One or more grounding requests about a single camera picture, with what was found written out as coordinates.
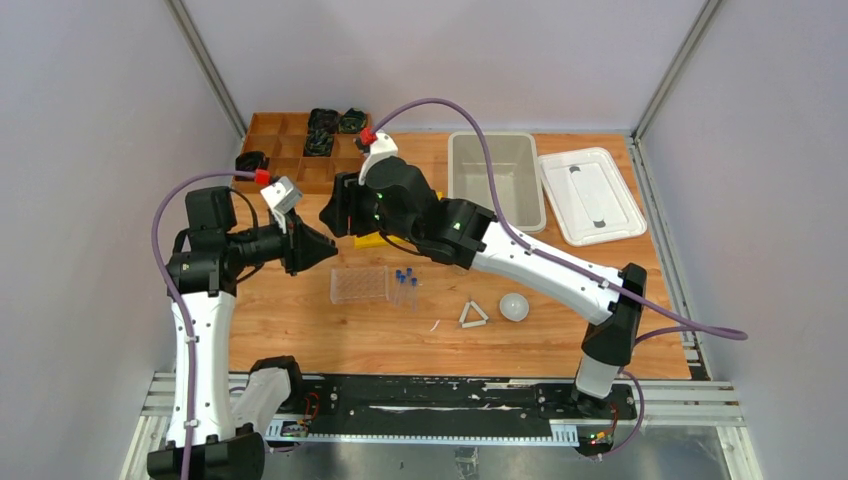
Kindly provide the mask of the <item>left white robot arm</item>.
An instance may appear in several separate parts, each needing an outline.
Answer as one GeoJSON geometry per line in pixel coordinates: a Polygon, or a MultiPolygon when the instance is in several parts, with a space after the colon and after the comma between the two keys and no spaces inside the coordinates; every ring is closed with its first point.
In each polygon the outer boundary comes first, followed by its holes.
{"type": "Polygon", "coordinates": [[[304,224],[295,207],[300,190],[286,179],[262,189],[270,221],[235,231],[230,187],[187,193],[187,228],[159,268],[174,319],[176,388],[163,447],[147,456],[153,479],[259,479],[264,433],[273,416],[298,411],[306,386],[296,360],[257,361],[245,390],[230,396],[229,337],[243,270],[280,261],[296,275],[337,254],[331,239],[304,224]]]}

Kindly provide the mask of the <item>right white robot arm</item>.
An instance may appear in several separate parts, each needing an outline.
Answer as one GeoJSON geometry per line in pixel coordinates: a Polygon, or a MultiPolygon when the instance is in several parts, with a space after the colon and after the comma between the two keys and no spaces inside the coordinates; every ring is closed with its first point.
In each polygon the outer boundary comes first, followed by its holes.
{"type": "Polygon", "coordinates": [[[319,218],[337,238],[398,237],[436,263],[499,275],[566,305],[588,323],[572,406],[589,418],[609,407],[613,382],[635,348],[644,268],[592,266],[532,242],[484,206],[439,197],[418,167],[394,156],[364,178],[336,175],[319,218]]]}

